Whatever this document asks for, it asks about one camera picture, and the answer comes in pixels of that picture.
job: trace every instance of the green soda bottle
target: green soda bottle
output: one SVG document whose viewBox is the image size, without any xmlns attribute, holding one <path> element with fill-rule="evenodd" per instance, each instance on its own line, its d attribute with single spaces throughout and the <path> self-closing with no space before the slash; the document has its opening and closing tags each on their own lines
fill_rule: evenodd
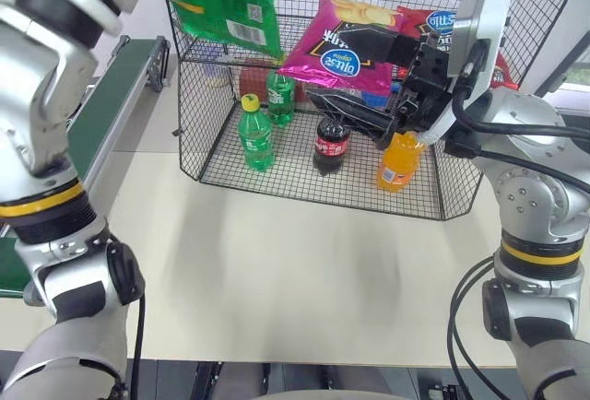
<svg viewBox="0 0 590 400">
<path fill-rule="evenodd" d="M 283 128 L 293 120 L 295 112 L 295 79 L 278 75 L 272 70 L 266 77 L 268 116 L 274 124 Z"/>
<path fill-rule="evenodd" d="M 257 171 L 265 171 L 275 163 L 273 125 L 260 111 L 260 100 L 255 94 L 242 97 L 243 115 L 238 125 L 246 164 Z"/>
</svg>

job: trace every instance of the coca-cola bottle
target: coca-cola bottle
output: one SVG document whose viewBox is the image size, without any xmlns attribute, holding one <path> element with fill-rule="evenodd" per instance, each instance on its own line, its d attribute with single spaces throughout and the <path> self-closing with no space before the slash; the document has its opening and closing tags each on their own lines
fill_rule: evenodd
<svg viewBox="0 0 590 400">
<path fill-rule="evenodd" d="M 341 122 L 325 117 L 317 125 L 313 166 L 325 176 L 338 172 L 347 152 L 350 130 Z"/>
</svg>

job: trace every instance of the orange bottle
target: orange bottle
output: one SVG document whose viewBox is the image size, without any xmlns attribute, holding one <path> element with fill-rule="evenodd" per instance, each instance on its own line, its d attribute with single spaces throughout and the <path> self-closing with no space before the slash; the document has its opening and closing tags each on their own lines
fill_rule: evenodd
<svg viewBox="0 0 590 400">
<path fill-rule="evenodd" d="M 418 169 L 420 154 L 426 146 L 416 139 L 416 134 L 394 134 L 377 171 L 377 186 L 397 193 L 404 188 Z"/>
</svg>

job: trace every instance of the pink chip bag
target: pink chip bag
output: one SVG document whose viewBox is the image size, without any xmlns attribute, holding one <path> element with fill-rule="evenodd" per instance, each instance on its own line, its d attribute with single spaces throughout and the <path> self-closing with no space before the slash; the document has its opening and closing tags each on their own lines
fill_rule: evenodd
<svg viewBox="0 0 590 400">
<path fill-rule="evenodd" d="M 277 72 L 322 87 L 387 96 L 393 66 L 361 60 L 337 34 L 351 24 L 375 24 L 399 31 L 404 21 L 397 11 L 364 2 L 320 0 L 317 15 Z"/>
</svg>

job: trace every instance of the yellow ring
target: yellow ring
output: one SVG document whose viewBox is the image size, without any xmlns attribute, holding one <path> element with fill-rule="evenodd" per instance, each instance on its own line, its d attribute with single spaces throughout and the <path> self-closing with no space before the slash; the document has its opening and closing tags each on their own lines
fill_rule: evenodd
<svg viewBox="0 0 590 400">
<path fill-rule="evenodd" d="M 512 246 L 507 245 L 505 241 L 501 241 L 501 247 L 510 255 L 536 265 L 566 265 L 573 262 L 574 260 L 579 259 L 580 255 L 582 254 L 582 250 L 580 250 L 577 253 L 565 255 L 563 257 L 539 257 L 538 255 L 532 255 L 518 251 Z"/>
<path fill-rule="evenodd" d="M 49 197 L 36 200 L 35 202 L 14 206 L 0 206 L 0 217 L 17 218 L 19 216 L 39 213 L 45 209 L 53 208 L 54 206 L 64 204 L 68 200 L 72 200 L 83 191 L 84 188 L 82 187 L 82 184 L 78 182 L 61 193 L 50 195 Z"/>
</svg>

